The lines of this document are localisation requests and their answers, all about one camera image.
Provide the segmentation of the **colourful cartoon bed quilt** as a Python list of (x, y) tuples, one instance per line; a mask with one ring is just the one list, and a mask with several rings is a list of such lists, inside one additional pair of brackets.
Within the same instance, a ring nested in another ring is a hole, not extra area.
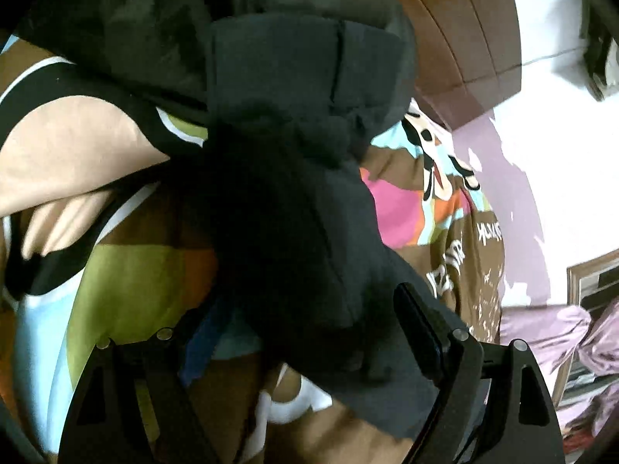
[[(148, 338), (195, 307), (215, 254), (187, 199), (150, 172), (164, 157), (135, 119), (80, 92), (35, 103), (1, 150), (1, 396), (50, 460), (96, 341)], [(375, 137), (360, 175), (384, 242), (472, 335), (497, 340), (504, 241), (450, 134), (418, 107)], [(220, 348), (193, 398), (227, 463), (393, 463), (409, 441), (356, 418), (287, 365), (258, 374)]]

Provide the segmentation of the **pink curtain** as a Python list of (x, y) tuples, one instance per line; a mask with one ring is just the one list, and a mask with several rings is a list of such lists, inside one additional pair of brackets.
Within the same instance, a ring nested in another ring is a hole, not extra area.
[(581, 395), (557, 411), (567, 454), (577, 448), (579, 438), (597, 437), (618, 403), (618, 332), (618, 299), (614, 299), (578, 350), (580, 362), (597, 380), (605, 381), (602, 391)]
[(551, 391), (554, 372), (575, 352), (591, 322), (591, 315), (577, 305), (507, 307), (503, 309), (499, 339), (502, 345), (524, 340)]

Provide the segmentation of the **left pink curtain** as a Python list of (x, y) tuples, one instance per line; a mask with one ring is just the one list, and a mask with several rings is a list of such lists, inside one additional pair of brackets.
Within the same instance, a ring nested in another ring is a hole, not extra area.
[(551, 391), (554, 372), (575, 352), (591, 322), (591, 315), (577, 305), (507, 307), (503, 309), (499, 339), (502, 345), (524, 340)]

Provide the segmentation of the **large black jacket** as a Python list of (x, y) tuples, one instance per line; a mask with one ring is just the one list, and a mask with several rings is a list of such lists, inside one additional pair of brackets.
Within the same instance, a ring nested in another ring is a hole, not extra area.
[(438, 392), (395, 309), (457, 315), (381, 239), (360, 176), (402, 118), (397, 0), (1, 0), (46, 58), (1, 101), (1, 211), (159, 175), (206, 229), (215, 298), (265, 352), (366, 421), (415, 437)]

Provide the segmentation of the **brown wooden headboard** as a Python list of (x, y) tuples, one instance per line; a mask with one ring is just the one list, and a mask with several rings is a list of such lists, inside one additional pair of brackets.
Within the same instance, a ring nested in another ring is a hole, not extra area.
[(414, 98), (450, 131), (522, 88), (515, 0), (399, 0), (417, 40)]

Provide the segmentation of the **right pink curtain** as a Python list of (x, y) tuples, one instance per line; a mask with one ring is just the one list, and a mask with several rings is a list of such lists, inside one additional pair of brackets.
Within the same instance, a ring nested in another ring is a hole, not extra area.
[(618, 332), (618, 299), (614, 299), (578, 350), (580, 362), (597, 380), (605, 381), (602, 391), (581, 395), (557, 411), (567, 454), (577, 448), (579, 438), (597, 437), (618, 403)]

